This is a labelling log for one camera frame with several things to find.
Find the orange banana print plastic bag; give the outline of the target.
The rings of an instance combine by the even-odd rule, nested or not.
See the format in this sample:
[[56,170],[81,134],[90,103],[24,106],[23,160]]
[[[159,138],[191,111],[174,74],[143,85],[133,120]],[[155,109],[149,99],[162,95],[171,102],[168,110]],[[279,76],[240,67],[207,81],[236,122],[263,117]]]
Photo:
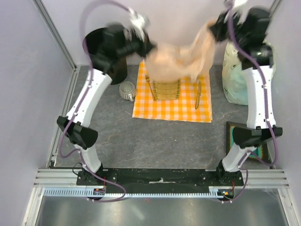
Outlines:
[[213,65],[216,41],[208,21],[201,27],[189,46],[175,46],[159,43],[144,60],[146,71],[151,80],[159,83],[172,83],[189,77],[196,82],[198,76],[208,73]]

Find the black plastic trash bin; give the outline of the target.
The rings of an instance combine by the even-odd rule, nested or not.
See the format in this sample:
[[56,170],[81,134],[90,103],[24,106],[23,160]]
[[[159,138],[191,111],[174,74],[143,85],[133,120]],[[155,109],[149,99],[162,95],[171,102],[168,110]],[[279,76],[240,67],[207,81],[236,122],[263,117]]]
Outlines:
[[111,79],[111,85],[117,85],[127,78],[127,58],[121,59],[109,58],[108,49],[103,50],[105,32],[108,27],[98,28],[87,34],[82,42],[86,44],[87,51],[94,69],[107,73]]

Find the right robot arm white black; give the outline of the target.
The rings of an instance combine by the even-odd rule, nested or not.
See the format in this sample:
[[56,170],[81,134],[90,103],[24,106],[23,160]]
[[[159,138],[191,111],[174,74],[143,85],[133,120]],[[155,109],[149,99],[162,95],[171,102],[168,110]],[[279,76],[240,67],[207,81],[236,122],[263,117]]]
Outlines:
[[275,149],[275,159],[269,164],[273,166],[278,159],[277,137],[283,134],[282,127],[276,124],[272,107],[273,49],[265,41],[270,11],[252,7],[243,22],[239,21],[240,17],[231,3],[209,27],[215,41],[230,40],[238,51],[248,95],[247,122],[233,129],[234,144],[216,168],[216,182],[223,186],[232,180],[232,172],[240,171],[241,165],[257,147],[269,141]]

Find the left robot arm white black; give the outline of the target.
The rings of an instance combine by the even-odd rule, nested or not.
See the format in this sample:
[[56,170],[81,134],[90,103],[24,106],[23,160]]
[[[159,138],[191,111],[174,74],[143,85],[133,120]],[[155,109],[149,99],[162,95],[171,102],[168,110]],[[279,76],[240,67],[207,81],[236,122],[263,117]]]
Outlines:
[[103,173],[99,171],[102,163],[95,147],[98,132],[89,127],[92,115],[107,87],[125,79],[122,70],[127,67],[126,57],[134,53],[146,57],[155,45],[150,42],[144,27],[132,25],[125,28],[114,23],[90,32],[84,38],[83,46],[87,48],[92,67],[73,107],[66,116],[57,118],[57,125],[63,133],[59,144],[63,144],[64,138],[69,139],[88,171],[87,180],[99,185]]

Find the green plastic bag of trash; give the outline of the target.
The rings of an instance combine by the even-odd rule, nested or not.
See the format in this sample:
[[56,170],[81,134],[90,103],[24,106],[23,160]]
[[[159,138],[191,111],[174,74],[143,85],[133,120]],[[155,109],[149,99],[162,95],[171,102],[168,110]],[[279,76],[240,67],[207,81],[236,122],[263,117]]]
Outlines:
[[247,84],[238,58],[238,51],[229,41],[222,64],[222,85],[225,97],[232,104],[248,105]]

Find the gold fork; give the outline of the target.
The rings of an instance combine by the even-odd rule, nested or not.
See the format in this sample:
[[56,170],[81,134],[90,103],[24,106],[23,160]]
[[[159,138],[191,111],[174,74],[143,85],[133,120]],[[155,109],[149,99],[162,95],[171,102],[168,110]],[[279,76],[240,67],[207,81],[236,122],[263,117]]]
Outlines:
[[155,97],[155,95],[154,95],[154,93],[152,91],[152,87],[151,87],[151,80],[150,80],[150,78],[149,78],[149,76],[148,76],[147,73],[145,74],[145,79],[146,79],[147,84],[149,85],[150,92],[151,92],[151,95],[152,95],[152,99],[153,99],[153,101],[156,101],[156,97]]

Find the striped ceramic cup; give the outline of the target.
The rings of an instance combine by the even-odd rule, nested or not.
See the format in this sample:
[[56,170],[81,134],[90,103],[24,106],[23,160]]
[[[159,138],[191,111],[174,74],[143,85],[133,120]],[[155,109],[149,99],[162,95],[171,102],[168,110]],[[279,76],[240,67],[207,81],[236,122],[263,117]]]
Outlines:
[[133,83],[125,81],[119,86],[119,94],[122,99],[133,102],[136,96],[136,89]]

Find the woven bamboo tray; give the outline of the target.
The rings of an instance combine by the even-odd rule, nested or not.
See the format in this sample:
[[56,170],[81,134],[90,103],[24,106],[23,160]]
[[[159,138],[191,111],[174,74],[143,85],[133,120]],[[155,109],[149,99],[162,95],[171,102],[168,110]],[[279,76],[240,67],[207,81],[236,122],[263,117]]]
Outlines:
[[181,80],[172,83],[153,81],[154,95],[157,100],[176,100],[180,96]]

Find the yellow white checkered cloth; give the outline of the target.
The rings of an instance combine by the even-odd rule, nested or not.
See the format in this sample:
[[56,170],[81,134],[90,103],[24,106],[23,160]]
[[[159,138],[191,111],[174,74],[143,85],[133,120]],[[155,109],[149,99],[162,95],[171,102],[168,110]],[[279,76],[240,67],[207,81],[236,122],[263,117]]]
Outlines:
[[191,83],[189,78],[181,80],[179,98],[175,100],[153,101],[151,89],[145,80],[147,70],[142,61],[139,64],[136,97],[132,117],[141,119],[188,121],[211,123],[212,103],[210,76],[208,73],[200,77],[201,95],[199,106],[195,108],[198,94],[198,83]]

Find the gold knife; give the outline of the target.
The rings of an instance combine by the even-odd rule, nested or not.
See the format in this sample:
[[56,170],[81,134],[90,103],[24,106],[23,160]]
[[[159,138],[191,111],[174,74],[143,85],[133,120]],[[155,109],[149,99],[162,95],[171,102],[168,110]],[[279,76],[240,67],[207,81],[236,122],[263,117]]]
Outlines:
[[199,107],[199,101],[200,101],[200,96],[201,96],[201,90],[202,90],[202,84],[201,81],[198,83],[198,92],[196,96],[196,101],[195,101],[195,109],[197,110]]

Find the green square dish black rim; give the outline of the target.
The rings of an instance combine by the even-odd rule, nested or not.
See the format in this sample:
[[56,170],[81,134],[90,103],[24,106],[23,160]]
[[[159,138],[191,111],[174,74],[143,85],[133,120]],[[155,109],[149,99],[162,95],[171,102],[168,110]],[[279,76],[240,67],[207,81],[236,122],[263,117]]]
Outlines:
[[[232,148],[234,144],[233,139],[233,130],[235,127],[245,127],[246,125],[243,123],[238,122],[232,122],[227,121],[226,122],[226,151],[225,153],[228,154],[230,149]],[[261,160],[263,160],[266,163],[271,163],[269,152],[268,152],[268,146],[267,144],[263,144],[259,147],[257,147],[256,150],[254,150],[254,153],[260,157]]]

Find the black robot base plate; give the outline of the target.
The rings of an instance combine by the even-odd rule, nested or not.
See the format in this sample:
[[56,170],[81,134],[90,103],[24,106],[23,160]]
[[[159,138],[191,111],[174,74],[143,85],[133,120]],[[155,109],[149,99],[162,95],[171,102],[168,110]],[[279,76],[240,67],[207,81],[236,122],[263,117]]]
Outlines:
[[96,175],[123,186],[126,192],[207,192],[210,186],[244,185],[240,171],[104,168]]

